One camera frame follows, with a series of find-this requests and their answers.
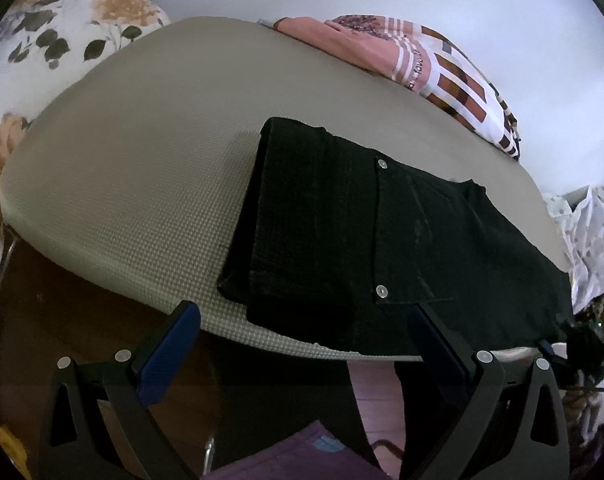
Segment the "black pants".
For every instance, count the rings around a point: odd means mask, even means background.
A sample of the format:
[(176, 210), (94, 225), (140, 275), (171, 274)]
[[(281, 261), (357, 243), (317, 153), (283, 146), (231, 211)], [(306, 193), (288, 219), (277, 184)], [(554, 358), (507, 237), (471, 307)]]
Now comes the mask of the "black pants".
[(250, 323), (393, 356), (405, 479), (434, 460), (473, 380), (427, 357), (431, 310), (473, 350), (555, 344), (570, 280), (472, 181), (451, 182), (296, 120), (265, 122), (218, 291)]

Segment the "white dotted bedsheet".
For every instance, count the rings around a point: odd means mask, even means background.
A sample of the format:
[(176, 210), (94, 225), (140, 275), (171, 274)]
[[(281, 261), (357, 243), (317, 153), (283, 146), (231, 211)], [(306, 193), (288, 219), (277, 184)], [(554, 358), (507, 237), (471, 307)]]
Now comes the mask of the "white dotted bedsheet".
[(604, 298), (604, 189), (590, 186), (576, 206), (560, 195), (542, 194), (570, 262), (573, 312)]

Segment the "purple patterned cloth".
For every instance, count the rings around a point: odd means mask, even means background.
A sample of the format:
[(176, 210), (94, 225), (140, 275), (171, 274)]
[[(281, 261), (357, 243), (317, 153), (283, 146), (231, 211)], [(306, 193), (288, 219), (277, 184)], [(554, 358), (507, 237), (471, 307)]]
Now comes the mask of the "purple patterned cloth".
[(271, 448), (213, 470), (215, 480), (387, 480), (390, 476), (313, 422)]

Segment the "beige mattress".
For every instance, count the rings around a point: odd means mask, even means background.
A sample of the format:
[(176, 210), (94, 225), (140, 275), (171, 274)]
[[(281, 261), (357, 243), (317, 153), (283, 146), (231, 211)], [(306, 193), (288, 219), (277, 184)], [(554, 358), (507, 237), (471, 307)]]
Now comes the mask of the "beige mattress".
[(312, 359), (394, 359), (249, 322), (217, 288), (268, 119), (323, 128), (439, 179), (472, 181), (566, 273), (517, 162), (393, 82), (263, 25), (187, 18), (110, 56), (35, 119), (0, 177), (8, 226), (64, 269), (210, 333)]

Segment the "pink plaid pillow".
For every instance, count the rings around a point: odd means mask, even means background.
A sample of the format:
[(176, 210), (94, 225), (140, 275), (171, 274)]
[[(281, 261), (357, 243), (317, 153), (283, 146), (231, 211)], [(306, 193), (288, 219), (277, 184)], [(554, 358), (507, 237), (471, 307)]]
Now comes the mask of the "pink plaid pillow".
[(514, 160), (518, 121), (497, 88), (451, 40), (430, 27), (388, 16), (260, 23), (419, 94)]

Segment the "floral white pillow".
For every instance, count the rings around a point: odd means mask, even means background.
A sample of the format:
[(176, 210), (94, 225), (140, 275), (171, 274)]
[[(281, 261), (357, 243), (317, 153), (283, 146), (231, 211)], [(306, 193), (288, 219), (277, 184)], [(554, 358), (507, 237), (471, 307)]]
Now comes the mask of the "floral white pillow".
[[(89, 70), (167, 25), (151, 0), (21, 0), (0, 20), (0, 175), (33, 120)], [(4, 251), (0, 210), (0, 262)]]

